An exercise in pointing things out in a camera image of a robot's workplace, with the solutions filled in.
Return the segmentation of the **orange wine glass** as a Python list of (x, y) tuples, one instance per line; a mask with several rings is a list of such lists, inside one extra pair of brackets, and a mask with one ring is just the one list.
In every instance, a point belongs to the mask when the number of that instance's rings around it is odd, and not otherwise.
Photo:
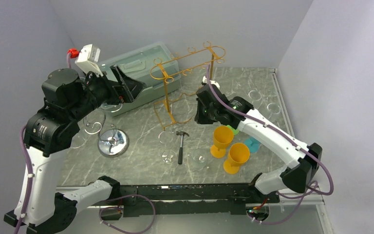
[(249, 148), (243, 143), (235, 143), (229, 149), (223, 168), (228, 174), (236, 174), (249, 158)]
[(226, 150), (233, 141), (234, 133), (227, 126), (219, 126), (213, 133), (213, 145), (210, 153), (215, 158), (222, 158), (226, 154)]

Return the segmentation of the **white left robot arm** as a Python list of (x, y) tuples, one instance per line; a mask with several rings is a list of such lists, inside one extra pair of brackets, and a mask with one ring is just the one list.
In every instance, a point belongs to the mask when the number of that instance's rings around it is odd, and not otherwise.
[(19, 136), (26, 164), (21, 195), (16, 208), (4, 216), (16, 231), (26, 226), (29, 234), (56, 234), (87, 207), (98, 202), (113, 205), (123, 198), (120, 183), (108, 176), (72, 192), (56, 190), (78, 123), (104, 103), (134, 102), (146, 87), (116, 65), (111, 70), (115, 80), (93, 71), (81, 79), (76, 70), (63, 68), (43, 82), (44, 105)]

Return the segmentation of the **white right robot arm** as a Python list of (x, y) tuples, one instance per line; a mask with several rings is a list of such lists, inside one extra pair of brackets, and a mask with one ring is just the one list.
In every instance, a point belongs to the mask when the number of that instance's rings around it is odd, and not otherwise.
[(271, 192), (288, 188), (296, 193), (307, 191), (318, 170), (321, 147), (307, 145), (279, 129), (247, 100), (234, 97), (228, 100), (214, 84), (206, 84), (197, 93), (198, 109), (195, 121), (198, 124), (219, 122), (229, 125), (259, 141), (284, 162), (284, 166), (260, 173), (252, 181), (249, 197), (261, 202)]

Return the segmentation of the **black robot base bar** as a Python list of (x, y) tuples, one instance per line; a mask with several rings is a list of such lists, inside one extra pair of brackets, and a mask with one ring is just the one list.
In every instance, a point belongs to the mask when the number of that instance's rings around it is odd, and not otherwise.
[(246, 210), (268, 203), (278, 203), (275, 192), (259, 195), (248, 183), (122, 185), (114, 201), (97, 202), (99, 206), (123, 208), (124, 217), (158, 215), (229, 213), (244, 215)]

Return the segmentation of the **clear wine glass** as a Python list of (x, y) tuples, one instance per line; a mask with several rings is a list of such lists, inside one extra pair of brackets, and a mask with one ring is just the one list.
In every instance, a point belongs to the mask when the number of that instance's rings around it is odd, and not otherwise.
[(281, 107), (276, 103), (269, 103), (266, 107), (267, 118), (271, 122), (277, 121), (281, 116)]
[(256, 109), (259, 109), (259, 107), (261, 106), (262, 104), (262, 95), (261, 93), (258, 91), (258, 90), (251, 90), (249, 93), (248, 93), (248, 96), (249, 98), (251, 99), (251, 103), (252, 105), (256, 108)]

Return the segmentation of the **clear glass chrome rack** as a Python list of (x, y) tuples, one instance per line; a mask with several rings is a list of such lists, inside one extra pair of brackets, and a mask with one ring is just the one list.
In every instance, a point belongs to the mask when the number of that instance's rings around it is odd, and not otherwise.
[(163, 146), (162, 160), (167, 164), (173, 163), (176, 160), (176, 153), (172, 149), (173, 133), (163, 131), (159, 134), (158, 138)]
[(77, 149), (82, 147), (88, 139), (88, 134), (85, 132), (85, 130), (80, 130), (74, 137), (72, 138), (72, 142), (70, 145), (70, 148)]

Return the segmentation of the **blue wine glass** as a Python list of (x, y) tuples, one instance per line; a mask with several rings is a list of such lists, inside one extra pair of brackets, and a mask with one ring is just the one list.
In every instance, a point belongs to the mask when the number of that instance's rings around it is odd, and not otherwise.
[(246, 139), (243, 144), (248, 147), (251, 154), (256, 153), (261, 145), (261, 143), (253, 137)]

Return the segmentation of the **green wine glass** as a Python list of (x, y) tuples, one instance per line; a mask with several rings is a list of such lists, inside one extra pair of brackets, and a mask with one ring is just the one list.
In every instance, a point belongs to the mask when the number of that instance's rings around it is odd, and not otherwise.
[(228, 127), (232, 132), (233, 132), (233, 135), (237, 135), (237, 134), (240, 132), (239, 130), (233, 128), (233, 127), (230, 126), (230, 125), (227, 125), (227, 127)]

